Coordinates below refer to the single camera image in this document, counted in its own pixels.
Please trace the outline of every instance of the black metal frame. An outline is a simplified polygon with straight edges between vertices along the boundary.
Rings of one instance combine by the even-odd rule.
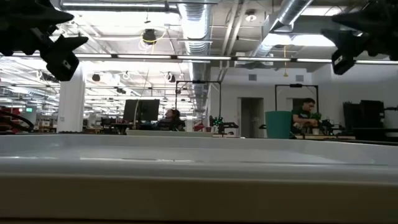
[[[203,85],[203,84],[207,84],[207,83],[217,83],[219,86],[220,86],[220,89],[219,89],[219,93],[220,93],[220,111],[219,111],[219,114],[218,114],[218,117],[220,118],[221,117],[221,104],[222,104],[222,101],[221,101],[221,81],[200,81],[200,80],[194,80],[194,81],[176,81],[175,82],[175,109],[177,110],[177,96],[178,96],[178,84],[179,83],[192,83],[192,84],[200,84],[200,85]]]
[[[303,88],[303,87],[314,87],[317,92],[317,112],[319,112],[319,87],[318,85],[302,85],[302,84],[290,84],[290,85],[275,85],[275,111],[278,110],[278,96],[277,96],[277,89],[278,86],[288,86],[290,88]]]

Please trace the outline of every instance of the computer monitor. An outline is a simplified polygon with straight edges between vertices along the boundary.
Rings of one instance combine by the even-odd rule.
[[[138,100],[126,100],[123,120],[134,121],[134,112]],[[160,100],[140,100],[137,108],[136,121],[157,121]]]

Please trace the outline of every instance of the man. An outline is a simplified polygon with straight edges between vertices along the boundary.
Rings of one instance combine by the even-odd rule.
[[[303,128],[316,128],[318,121],[311,119],[311,111],[315,106],[315,100],[306,98],[303,100],[303,105],[299,108],[293,109],[292,114],[292,132],[295,134],[301,133]]]

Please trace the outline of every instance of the doorway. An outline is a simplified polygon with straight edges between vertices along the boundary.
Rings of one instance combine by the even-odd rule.
[[[264,99],[241,98],[240,133],[245,138],[262,138],[259,126],[264,124]]]

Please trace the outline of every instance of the teal trash bin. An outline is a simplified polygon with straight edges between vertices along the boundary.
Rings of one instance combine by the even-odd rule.
[[[292,112],[266,112],[267,136],[271,139],[289,139],[292,125]]]

